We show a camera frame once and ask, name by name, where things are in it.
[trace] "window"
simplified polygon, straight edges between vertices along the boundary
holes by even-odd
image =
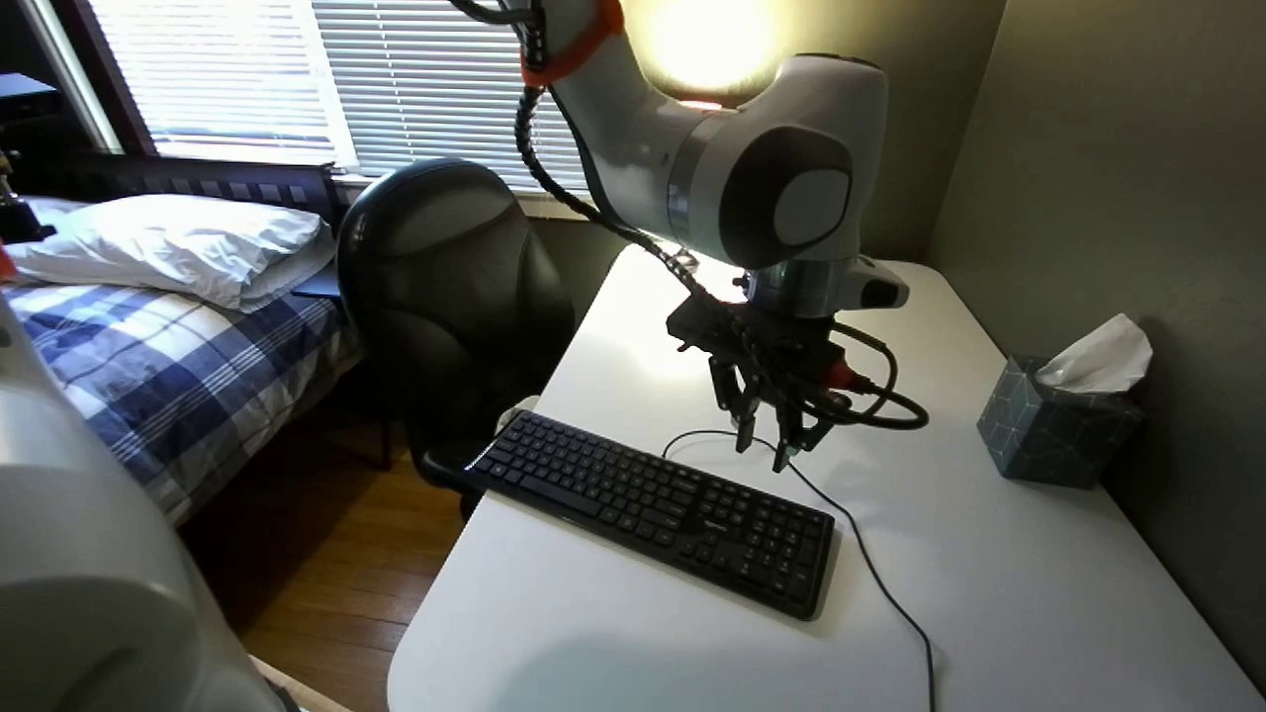
[[[348,173],[439,153],[538,193],[513,152],[517,44],[445,0],[91,0],[160,153],[337,161]],[[535,145],[582,185],[553,103]]]

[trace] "white desk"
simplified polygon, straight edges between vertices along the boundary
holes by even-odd
[[[1260,695],[1102,492],[1006,482],[978,435],[1002,354],[919,267],[890,313],[849,323],[900,359],[927,431],[837,429],[799,468],[842,499],[890,591],[942,652],[942,712],[1260,712]],[[660,451],[722,429],[699,354],[663,338],[684,296],[626,251],[542,410]],[[813,503],[764,451],[689,438],[676,458]],[[921,650],[837,524],[819,623],[799,627],[592,534],[482,499],[408,627],[397,712],[919,712]]]

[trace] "wooden floor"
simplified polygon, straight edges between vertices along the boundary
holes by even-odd
[[[183,540],[251,656],[377,712],[393,650],[460,524],[455,499],[428,486],[404,447],[381,468],[377,422],[313,410]]]

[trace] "pillow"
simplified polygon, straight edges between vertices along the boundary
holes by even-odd
[[[320,215],[199,193],[93,202],[50,227],[43,242],[6,246],[23,279],[171,289],[221,308],[265,304],[337,252]]]

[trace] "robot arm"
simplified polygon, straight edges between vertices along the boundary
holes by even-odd
[[[741,451],[750,442],[759,402],[780,416],[774,468],[784,468],[834,422],[879,422],[882,400],[900,400],[890,384],[853,376],[830,344],[837,308],[906,296],[858,252],[887,126],[882,72],[796,56],[750,103],[692,106],[639,78],[618,0],[502,0],[502,13],[451,3],[473,21],[513,24],[526,99],[538,91],[557,99],[598,202],[598,209],[571,205],[619,234],[646,228],[749,268],[749,304],[721,304],[667,267],[692,292],[667,315],[667,334],[710,354],[714,400],[741,429]],[[879,400],[853,416],[837,388]],[[927,416],[900,402],[913,421],[890,429],[919,429]]]

